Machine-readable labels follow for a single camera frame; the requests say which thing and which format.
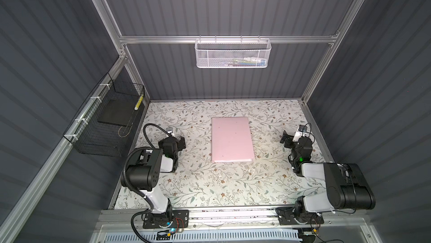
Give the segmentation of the pink file folder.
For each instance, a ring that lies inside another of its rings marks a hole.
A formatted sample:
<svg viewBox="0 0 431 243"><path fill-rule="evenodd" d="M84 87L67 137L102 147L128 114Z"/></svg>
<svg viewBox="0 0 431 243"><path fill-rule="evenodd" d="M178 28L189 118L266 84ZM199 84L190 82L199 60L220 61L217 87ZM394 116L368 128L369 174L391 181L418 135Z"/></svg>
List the pink file folder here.
<svg viewBox="0 0 431 243"><path fill-rule="evenodd" d="M212 162L233 163L255 160L247 117L212 118Z"/></svg>

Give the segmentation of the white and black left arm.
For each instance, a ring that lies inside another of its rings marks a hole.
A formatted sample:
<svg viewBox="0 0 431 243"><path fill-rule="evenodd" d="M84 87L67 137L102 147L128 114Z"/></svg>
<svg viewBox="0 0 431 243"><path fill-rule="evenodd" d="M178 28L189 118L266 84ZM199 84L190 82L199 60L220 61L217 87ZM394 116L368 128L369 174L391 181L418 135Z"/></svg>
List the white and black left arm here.
<svg viewBox="0 0 431 243"><path fill-rule="evenodd" d="M174 173L179 153L186 148L185 138L168 136L158 148L135 148L127 157L121 172L121 185L138 194L149 205L144 226L168 227L174 220L171 201L162 193L158 181L162 173Z"/></svg>

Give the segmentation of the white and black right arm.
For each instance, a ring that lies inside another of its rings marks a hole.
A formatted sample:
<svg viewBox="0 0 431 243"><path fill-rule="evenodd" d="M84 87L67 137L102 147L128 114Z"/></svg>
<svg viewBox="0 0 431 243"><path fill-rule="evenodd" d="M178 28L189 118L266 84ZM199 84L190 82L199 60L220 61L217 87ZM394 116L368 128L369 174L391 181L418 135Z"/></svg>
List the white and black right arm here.
<svg viewBox="0 0 431 243"><path fill-rule="evenodd" d="M314 135L301 125L294 135L285 131L280 143L291 150L288 161L294 174L307 179L320 179L325 183L323 193L302 195L290 207L276 208L281 225L311 225L324 223L322 213L350 214L357 210L371 210L376 206L367 180L357 164L339 164L311 161Z"/></svg>

